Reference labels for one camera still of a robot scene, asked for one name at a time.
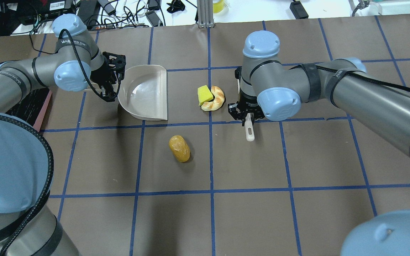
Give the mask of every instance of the white handle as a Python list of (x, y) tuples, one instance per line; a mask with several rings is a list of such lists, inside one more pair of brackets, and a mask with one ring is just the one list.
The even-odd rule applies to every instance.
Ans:
[(252, 128), (251, 114), (246, 115), (245, 120), (245, 131), (246, 131), (246, 140), (254, 141), (254, 128)]

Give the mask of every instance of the grid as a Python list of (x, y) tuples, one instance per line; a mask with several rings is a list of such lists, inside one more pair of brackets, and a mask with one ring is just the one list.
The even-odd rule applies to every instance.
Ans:
[[(394, 63), (394, 66), (397, 70), (397, 73), (400, 77), (400, 80), (402, 81), (402, 84), (406, 86), (405, 80), (403, 79), (403, 76), (401, 74), (401, 71), (397, 65), (398, 62), (404, 62), (404, 61), (409, 61), (410, 58), (402, 58), (402, 59), (395, 59), (392, 50), (389, 46), (389, 42), (387, 41), (387, 38), (384, 34), (384, 31), (382, 29), (382, 26), (380, 25), (379, 18), (377, 16), (374, 17), (374, 19), (377, 22), (378, 28), (380, 30), (380, 33), (384, 39), (384, 42), (386, 44), (387, 50), (390, 53), (390, 59), (381, 59), (381, 60), (363, 60), (363, 63), (377, 63), (377, 62), (392, 62)], [(322, 35), (324, 37), (324, 42), (327, 47), (327, 52), (329, 55), (330, 60), (333, 60), (332, 56), (332, 51), (330, 50), (329, 43), (327, 41), (327, 36), (324, 30), (324, 27), (322, 25), (322, 20), (318, 19), (319, 25), (322, 31)], [(264, 30), (267, 30), (265, 21), (262, 21), (262, 27)], [(44, 39), (41, 44), (40, 50), (44, 47), (44, 42), (46, 41), (46, 35), (44, 35)], [(99, 32), (96, 34), (96, 42), (99, 40)], [(150, 31), (150, 42), (149, 42), (149, 52), (148, 52), (148, 63), (151, 63), (151, 50), (152, 50), (152, 44), (153, 44), (153, 28), (151, 28)], [(203, 68), (183, 68), (183, 69), (168, 69), (168, 72), (183, 72), (183, 71), (197, 71), (197, 70), (207, 70), (208, 71), (208, 85), (211, 86), (211, 71), (215, 69), (234, 69), (237, 68), (236, 66), (212, 66), (211, 65), (211, 40), (210, 40), (210, 28), (207, 29), (207, 45), (208, 45), (208, 66), (203, 67)], [(289, 65), (298, 65), (298, 63), (284, 63), (284, 66), (289, 66)], [(405, 187), (410, 187), (410, 183), (393, 183), (393, 184), (384, 184), (384, 185), (371, 185), (369, 183), (367, 174), (366, 174), (366, 169), (363, 164), (363, 159), (362, 159), (362, 154), (360, 152), (360, 148), (358, 145), (358, 140), (357, 136), (355, 134), (355, 130), (353, 127), (353, 117), (350, 115), (346, 115), (343, 117), (336, 117), (336, 118), (290, 118), (279, 123), (279, 128), (280, 128), (280, 138), (282, 142), (282, 148), (283, 148), (283, 155), (284, 155), (284, 163), (285, 163), (285, 168), (286, 168), (286, 176), (287, 176), (287, 181), (288, 181), (288, 186), (287, 187), (280, 187), (280, 188), (236, 188), (236, 189), (215, 189), (214, 188), (214, 177), (213, 177), (213, 125), (227, 125), (227, 124), (235, 124), (235, 123), (241, 123), (240, 121), (213, 121), (212, 120), (212, 114), (209, 112), (208, 122), (198, 122), (198, 123), (166, 123), (166, 124), (146, 124), (145, 121), (142, 121), (141, 125), (130, 125), (130, 126), (100, 126), (100, 127), (81, 127), (81, 118), (82, 118), (82, 113), (83, 113), (83, 107), (85, 104), (85, 99), (86, 99), (87, 93), (83, 93), (82, 101), (81, 101), (81, 106), (80, 106), (80, 112), (78, 114), (78, 120), (77, 120), (77, 125), (75, 128), (64, 128), (64, 129), (45, 129), (42, 132), (44, 133), (56, 133), (56, 132), (75, 132), (75, 136), (73, 139), (73, 144), (72, 148), (70, 150), (70, 157), (69, 157), (69, 163), (67, 167), (67, 174), (65, 177), (65, 182), (64, 182), (64, 187), (62, 194), (52, 194), (50, 197), (51, 198), (59, 198), (61, 199), (60, 207), (59, 207), (59, 212), (58, 212), (58, 219), (61, 219), (62, 215), (62, 209), (63, 209), (63, 204), (64, 204), (64, 199), (65, 198), (91, 198), (91, 197), (120, 197), (120, 196), (128, 196), (128, 197), (134, 197), (134, 206), (133, 206), (133, 214), (132, 214), (132, 227), (131, 227), (131, 240), (130, 240), (130, 256), (133, 255), (133, 247), (134, 247), (134, 239), (135, 239), (135, 229), (136, 229), (136, 223), (137, 223), (137, 209), (138, 209), (138, 198), (140, 196), (159, 196), (159, 195), (175, 195), (175, 194), (209, 194), (210, 195), (210, 211), (211, 211), (211, 251), (212, 255), (216, 255), (216, 244), (215, 244), (215, 193), (251, 193), (251, 192), (289, 192), (290, 195), (290, 201), (291, 201), (291, 212), (293, 216), (293, 226), (295, 230), (295, 238), (296, 238), (296, 246), (298, 250), (299, 255), (303, 255), (302, 250), (301, 250), (301, 243), (300, 243), (300, 234), (299, 234), (299, 228), (298, 228), (298, 219), (297, 219), (297, 214), (296, 214), (296, 207), (295, 207), (295, 201), (294, 201), (294, 191), (330, 191), (330, 190), (366, 190), (368, 193), (369, 201), (371, 203), (371, 208), (373, 211), (374, 216), (377, 215), (377, 209), (374, 203), (373, 195), (372, 195), (372, 189), (374, 188), (405, 188)], [(295, 187), (292, 185), (291, 181), (291, 174), (289, 170), (289, 162), (288, 162), (288, 149), (286, 146), (286, 139), (284, 135), (284, 128), (283, 124), (288, 123), (288, 122), (299, 122), (299, 121), (308, 121), (308, 122), (314, 122), (314, 121), (325, 121), (325, 120), (347, 120), (349, 129), (352, 133), (352, 138), (353, 138), (353, 143), (355, 145), (355, 149), (357, 151), (358, 155), (358, 160), (360, 163), (361, 167), (361, 172), (364, 178), (364, 183), (365, 185), (351, 185), (351, 186), (319, 186), (319, 187)], [(256, 123), (273, 123), (270, 120), (258, 120)], [(198, 125), (208, 125), (209, 127), (209, 148), (210, 148), (210, 189), (209, 190), (195, 190), (195, 191), (161, 191), (161, 192), (140, 192), (140, 174), (141, 174), (141, 165), (142, 165), (142, 157), (143, 157), (143, 143), (144, 143), (144, 136), (145, 136), (145, 128), (153, 128), (153, 127), (175, 127), (175, 126), (198, 126)], [(139, 155), (138, 155), (138, 167), (137, 167), (137, 180), (136, 180), (136, 188), (135, 192), (133, 193), (91, 193), (91, 194), (67, 194), (67, 185), (68, 185), (68, 180), (69, 180), (69, 175), (70, 175), (70, 168), (73, 163), (73, 155), (75, 151), (75, 145), (78, 139), (78, 134), (80, 131), (85, 131), (85, 130), (99, 130), (99, 129), (131, 129), (131, 128), (140, 128), (141, 129), (141, 136), (140, 136), (140, 148), (139, 148)]]

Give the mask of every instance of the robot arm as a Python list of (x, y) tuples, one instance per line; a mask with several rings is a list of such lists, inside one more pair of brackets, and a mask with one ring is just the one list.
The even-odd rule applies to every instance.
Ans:
[(252, 122), (263, 117), (282, 121), (302, 103), (327, 98), (410, 156), (410, 92), (369, 77), (356, 58), (285, 70), (278, 51), (279, 39), (269, 31), (247, 37), (243, 66), (236, 72), (240, 99), (228, 106), (235, 119), (244, 121), (249, 114)]
[(86, 26), (74, 14), (60, 16), (52, 28), (58, 37), (55, 54), (0, 64), (0, 112), (6, 112), (29, 92), (43, 87), (56, 84), (67, 91), (84, 90), (90, 78), (102, 89), (99, 97), (114, 101), (117, 93), (112, 84), (124, 78), (125, 57), (101, 53)]

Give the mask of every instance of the yellow cup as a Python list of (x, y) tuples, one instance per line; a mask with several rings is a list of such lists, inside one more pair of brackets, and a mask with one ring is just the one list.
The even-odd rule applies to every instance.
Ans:
[(213, 0), (213, 13), (219, 13), (224, 9), (224, 0)]

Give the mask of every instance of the white plate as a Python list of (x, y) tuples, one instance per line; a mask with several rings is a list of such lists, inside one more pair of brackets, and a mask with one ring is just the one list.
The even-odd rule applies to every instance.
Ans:
[(126, 69), (124, 76), (118, 94), (121, 106), (141, 120), (167, 120), (167, 70), (159, 65), (137, 65)]

